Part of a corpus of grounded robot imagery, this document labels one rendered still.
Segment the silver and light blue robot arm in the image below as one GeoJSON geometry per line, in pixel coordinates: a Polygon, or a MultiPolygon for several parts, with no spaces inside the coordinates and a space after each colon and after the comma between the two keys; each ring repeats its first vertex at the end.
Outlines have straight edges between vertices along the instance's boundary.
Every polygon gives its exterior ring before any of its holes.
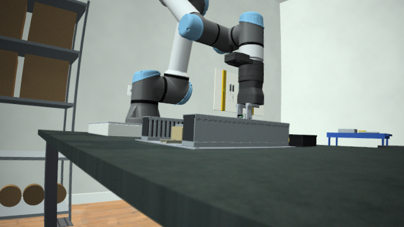
{"type": "Polygon", "coordinates": [[[239,24],[227,28],[203,17],[209,0],[159,1],[177,19],[169,69],[164,76],[155,70],[134,73],[125,123],[142,124],[142,117],[160,117],[158,103],[183,105],[190,99],[193,87],[187,69],[193,41],[213,47],[218,54],[228,54],[230,45],[233,51],[249,44],[264,48],[263,17],[257,12],[241,14],[239,24]]]}

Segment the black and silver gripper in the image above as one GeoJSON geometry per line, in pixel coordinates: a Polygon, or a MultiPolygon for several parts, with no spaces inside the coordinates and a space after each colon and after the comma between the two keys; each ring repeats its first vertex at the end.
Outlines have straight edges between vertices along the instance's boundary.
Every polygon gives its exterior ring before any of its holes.
{"type": "Polygon", "coordinates": [[[233,52],[230,45],[229,54],[225,54],[224,62],[239,68],[239,92],[237,95],[236,118],[243,116],[243,108],[246,109],[245,119],[252,119],[253,107],[264,105],[264,48],[260,45],[243,45],[239,52],[233,52]]]}

